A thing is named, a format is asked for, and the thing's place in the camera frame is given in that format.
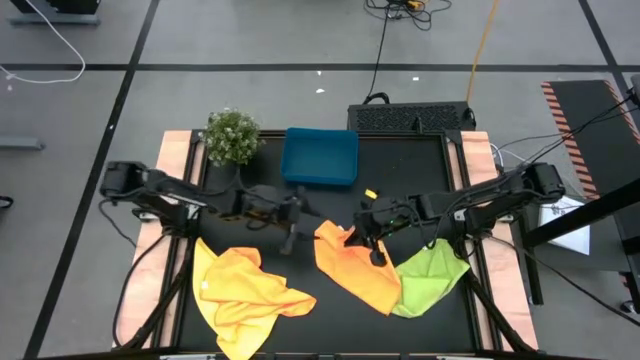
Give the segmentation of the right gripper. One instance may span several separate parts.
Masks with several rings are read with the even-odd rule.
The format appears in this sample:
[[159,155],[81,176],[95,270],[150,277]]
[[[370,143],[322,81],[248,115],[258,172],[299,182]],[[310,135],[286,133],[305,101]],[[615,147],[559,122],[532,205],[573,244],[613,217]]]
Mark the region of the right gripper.
[[347,230],[345,246],[368,248],[371,263],[383,267],[387,264],[387,257],[380,241],[409,227],[417,228],[423,235],[419,212],[408,200],[380,196],[368,198],[360,202],[360,209],[355,212],[355,225]]

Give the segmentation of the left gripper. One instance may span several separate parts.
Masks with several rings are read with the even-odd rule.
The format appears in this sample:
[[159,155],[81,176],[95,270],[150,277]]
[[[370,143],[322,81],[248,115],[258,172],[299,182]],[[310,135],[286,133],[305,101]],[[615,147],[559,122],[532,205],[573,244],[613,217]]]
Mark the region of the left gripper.
[[246,228],[259,231],[276,226],[287,231],[280,253],[290,255],[299,237],[297,224],[302,214],[320,218],[318,208],[303,196],[303,188],[289,195],[281,195],[273,186],[256,185],[244,189],[241,196],[241,214],[248,218]]

